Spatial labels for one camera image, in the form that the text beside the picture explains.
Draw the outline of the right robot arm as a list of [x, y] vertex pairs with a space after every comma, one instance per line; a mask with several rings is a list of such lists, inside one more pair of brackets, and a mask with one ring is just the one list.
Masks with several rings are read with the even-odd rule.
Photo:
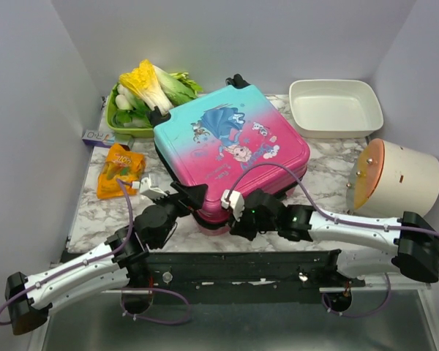
[[439, 238], [401, 219], [374, 219], [318, 211], [310, 205], [284, 205], [260, 189], [246, 197], [225, 190], [221, 205], [230, 211], [230, 234], [251, 241], [258, 233], [274, 231], [288, 241], [334, 241], [357, 245], [341, 250], [322, 268], [332, 287], [347, 279], [379, 273], [400, 273], [413, 281], [439, 280]]

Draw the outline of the pink and teal kids suitcase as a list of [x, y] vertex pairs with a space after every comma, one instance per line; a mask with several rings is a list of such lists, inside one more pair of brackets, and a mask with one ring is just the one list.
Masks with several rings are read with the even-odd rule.
[[225, 190], [243, 195], [255, 189], [288, 196], [307, 171], [310, 149], [263, 93], [239, 74], [226, 87], [171, 109], [149, 114], [154, 144], [172, 179], [208, 187], [193, 216], [205, 234], [227, 230]]

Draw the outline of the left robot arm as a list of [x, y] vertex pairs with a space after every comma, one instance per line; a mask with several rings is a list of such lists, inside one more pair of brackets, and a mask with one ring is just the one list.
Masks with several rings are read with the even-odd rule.
[[153, 292], [151, 275], [143, 267], [151, 249], [161, 249], [175, 230], [179, 218], [201, 209], [207, 185], [185, 186], [174, 181], [168, 194], [153, 186], [151, 179], [117, 181], [124, 196], [131, 189], [153, 203], [142, 214], [129, 210], [129, 224], [80, 257], [48, 271], [27, 276], [14, 273], [7, 279], [6, 303], [1, 308], [10, 316], [16, 336], [44, 325], [56, 312], [78, 299], [107, 289], [143, 288]]

